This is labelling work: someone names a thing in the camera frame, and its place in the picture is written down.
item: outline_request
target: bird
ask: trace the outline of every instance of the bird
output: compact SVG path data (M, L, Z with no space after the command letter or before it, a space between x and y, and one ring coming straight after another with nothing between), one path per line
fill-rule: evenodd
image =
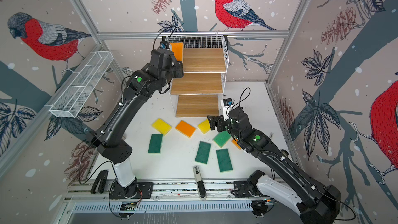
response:
M264 20L257 16L250 4L244 0L215 0L215 12L217 18L226 25L226 29L260 25L269 30L276 30L265 24Z
M61 75L66 71L72 72L68 68L68 59L75 53L80 55L78 45L84 38L91 37L90 34L60 24L42 22L23 12L12 15L7 25L12 37L20 37L39 56L53 61L65 61L67 67Z
M368 165L381 176L381 181L378 183L385 184L385 175L398 170L398 81L393 82L386 91L375 99L371 107L370 119L371 135L362 134L358 131L355 123L348 123L354 126L357 133L354 142L358 141L359 135L366 137L375 142L390 160L391 166L385 172L380 172L373 164Z

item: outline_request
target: red bird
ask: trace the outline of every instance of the red bird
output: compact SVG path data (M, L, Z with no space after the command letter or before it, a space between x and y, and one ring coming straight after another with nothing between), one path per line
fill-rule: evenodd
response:
M259 18L251 9L250 4L243 0L215 0L216 16L226 25L226 29L240 28L250 25L260 25L269 30L276 30L266 25L264 20Z
M372 135L358 132L356 124L349 122L357 132L357 137L353 141L358 140L358 135L373 140L390 160L391 166L385 172L380 172L373 164L369 164L381 176L381 181L378 183L385 184L384 176L398 170L398 81L375 99L370 118Z
M81 31L75 31L59 24L48 24L32 18L26 13L16 13L8 19L8 28L12 37L21 37L39 56L53 61L65 61L68 69L68 59L78 53L79 43L86 37L91 37Z

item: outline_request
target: green sponge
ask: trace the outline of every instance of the green sponge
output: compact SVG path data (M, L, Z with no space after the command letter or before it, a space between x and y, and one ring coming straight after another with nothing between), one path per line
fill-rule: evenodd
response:
M195 162L207 164L209 159L211 144L206 142L200 142L198 152L196 153Z
M152 134L149 142L148 153L160 153L163 134Z
M233 170L228 149L216 150L216 153L220 172L229 172Z
M220 132L217 134L216 137L213 138L213 141L220 147L222 148L228 140L231 139L231 135L227 132Z

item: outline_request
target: red bird breast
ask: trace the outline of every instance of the red bird breast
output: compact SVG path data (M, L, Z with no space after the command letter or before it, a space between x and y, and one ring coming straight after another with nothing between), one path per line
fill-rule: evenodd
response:
M43 34L40 23L36 19L31 19L25 24L27 38L21 38L39 56L48 60L67 60L77 51L78 40L73 40L59 46L45 45L39 42Z
M228 28L244 28L252 22L232 16L224 9L224 4L233 0L215 0L216 16Z
M398 167L398 81L375 99L371 108L372 136L391 164Z

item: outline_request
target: white tabletop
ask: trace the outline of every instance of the white tabletop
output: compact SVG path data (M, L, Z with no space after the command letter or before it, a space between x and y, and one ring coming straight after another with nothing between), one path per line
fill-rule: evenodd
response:
M263 82L227 82L224 98L232 98L238 102L246 87L251 88L251 94L241 103L241 106L249 116L252 127L268 136L273 132L272 141L279 149L288 150ZM166 121L172 129L163 136L160 154L148 154L151 135L159 133L151 126L157 118ZM137 112L125 132L125 141L132 147L130 161L133 173L138 180L193 179L192 167L195 165L199 165L203 179L247 178L257 169L271 175L271 169L267 165L243 150L239 150L231 141L228 141L222 149L228 149L233 170L220 173L216 156L216 150L220 147L212 140L218 132L215 130L202 134L197 128L193 136L187 138L175 129L181 120L197 128L197 125L206 118L176 118L170 96L167 93L161 95L157 92ZM195 162L200 141L211 143L207 164ZM99 155L92 171L104 161L107 159ZM96 172L93 179L103 169L108 169L108 179L115 178L111 164L106 163Z

